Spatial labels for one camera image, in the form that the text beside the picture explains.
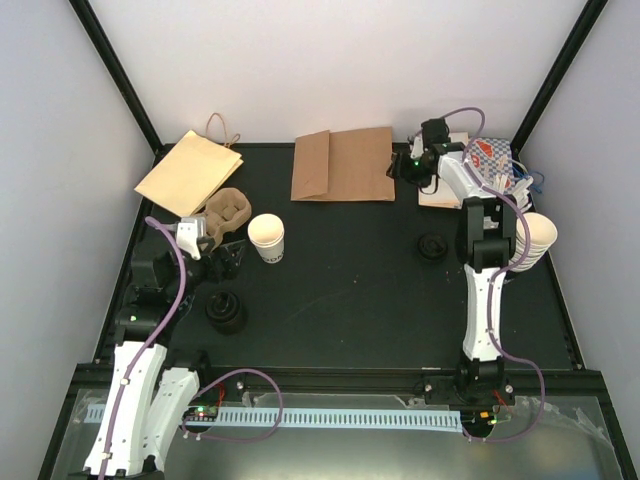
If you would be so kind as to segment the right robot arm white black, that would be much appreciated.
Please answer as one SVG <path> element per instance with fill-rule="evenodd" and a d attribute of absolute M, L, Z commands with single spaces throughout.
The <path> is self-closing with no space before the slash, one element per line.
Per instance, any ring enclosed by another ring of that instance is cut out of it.
<path fill-rule="evenodd" d="M 437 176 L 461 202 L 455 249 L 467 282 L 467 325 L 453 388 L 463 403 L 479 404 L 504 383 L 501 294 L 515 253 L 516 215 L 462 156 L 461 151 L 438 151 L 414 159 L 394 153 L 387 175 L 419 187 Z"/>

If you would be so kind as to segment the brown kraft paper bag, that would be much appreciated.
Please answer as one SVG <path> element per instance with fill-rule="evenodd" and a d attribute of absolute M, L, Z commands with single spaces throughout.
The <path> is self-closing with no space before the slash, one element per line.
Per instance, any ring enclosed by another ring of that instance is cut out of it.
<path fill-rule="evenodd" d="M 392 129 L 328 130 L 295 140 L 293 201 L 394 201 Z"/>

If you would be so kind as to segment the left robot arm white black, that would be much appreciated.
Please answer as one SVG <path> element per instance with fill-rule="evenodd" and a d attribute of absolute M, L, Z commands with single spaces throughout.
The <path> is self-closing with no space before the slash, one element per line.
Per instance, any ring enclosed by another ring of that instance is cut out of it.
<path fill-rule="evenodd" d="M 113 375 L 99 432 L 74 479 L 161 479 L 191 399 L 207 397 L 215 376 L 203 350 L 170 348 L 196 288 L 235 278 L 247 243 L 206 248 L 199 259 L 143 241 L 133 250 L 131 279 L 115 317 Z"/>

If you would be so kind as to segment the white paper cup black print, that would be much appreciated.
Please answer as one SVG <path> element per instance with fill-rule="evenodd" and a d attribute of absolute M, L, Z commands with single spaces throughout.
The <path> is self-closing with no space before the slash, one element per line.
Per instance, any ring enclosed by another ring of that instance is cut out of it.
<path fill-rule="evenodd" d="M 248 238 L 261 259 L 275 264 L 284 257 L 284 223 L 276 215 L 265 213 L 255 216 L 247 228 Z"/>

